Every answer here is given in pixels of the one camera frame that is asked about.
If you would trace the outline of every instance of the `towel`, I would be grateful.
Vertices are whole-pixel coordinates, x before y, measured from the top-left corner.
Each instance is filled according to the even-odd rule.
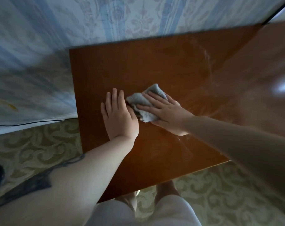
[[[157,94],[161,96],[162,98],[167,100],[167,96],[165,93],[159,88],[158,84],[154,84],[150,86],[148,89],[144,91],[144,93],[148,93],[149,91],[153,92],[154,94]],[[133,108],[135,114],[140,118],[141,121],[143,122],[150,122],[150,121],[155,121],[159,120],[159,117],[156,115],[139,110],[136,105],[140,104],[143,106],[149,106],[149,107],[154,107],[151,102],[149,102],[141,93],[134,93],[132,96],[129,96],[126,98],[126,101],[131,105]]]

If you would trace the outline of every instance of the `shorts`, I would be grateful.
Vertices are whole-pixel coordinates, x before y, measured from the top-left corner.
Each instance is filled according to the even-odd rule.
[[[135,219],[133,210],[121,201],[109,200],[98,204],[86,226],[92,225],[196,225],[200,221],[189,203],[177,195],[163,197],[153,214],[144,222]]]

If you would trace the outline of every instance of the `beige floral rug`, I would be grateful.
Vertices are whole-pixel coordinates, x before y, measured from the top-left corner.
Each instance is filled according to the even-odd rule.
[[[31,176],[82,153],[77,120],[0,135],[6,181],[0,196]],[[285,225],[285,204],[236,164],[228,162],[174,180],[202,225]],[[136,216],[153,212],[154,186],[141,190]]]

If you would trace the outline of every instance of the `hand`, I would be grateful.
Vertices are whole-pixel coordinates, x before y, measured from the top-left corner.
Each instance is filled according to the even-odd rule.
[[[123,136],[134,142],[138,136],[138,120],[130,106],[126,106],[124,92],[117,95],[116,88],[107,92],[106,104],[101,103],[101,113],[109,139]]]
[[[137,108],[150,112],[161,119],[158,121],[151,121],[152,124],[162,127],[178,136],[188,134],[184,129],[184,124],[188,119],[194,116],[192,113],[182,108],[167,94],[168,100],[163,99],[151,91],[149,91],[148,94],[143,93],[143,96],[147,98],[155,108],[142,105],[137,105]]]

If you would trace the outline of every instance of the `tattoo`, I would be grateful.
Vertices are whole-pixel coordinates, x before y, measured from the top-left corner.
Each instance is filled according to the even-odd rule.
[[[57,169],[60,167],[67,167],[70,164],[79,162],[84,158],[85,158],[85,154],[80,155],[76,158],[63,162],[59,165],[53,166],[37,175],[34,175],[33,177],[29,178],[28,180],[24,181],[23,183],[16,186],[14,189],[8,191],[3,196],[1,196],[0,197],[0,207],[26,194],[30,194],[37,190],[43,190],[43,189],[52,187],[49,175],[54,169]]]

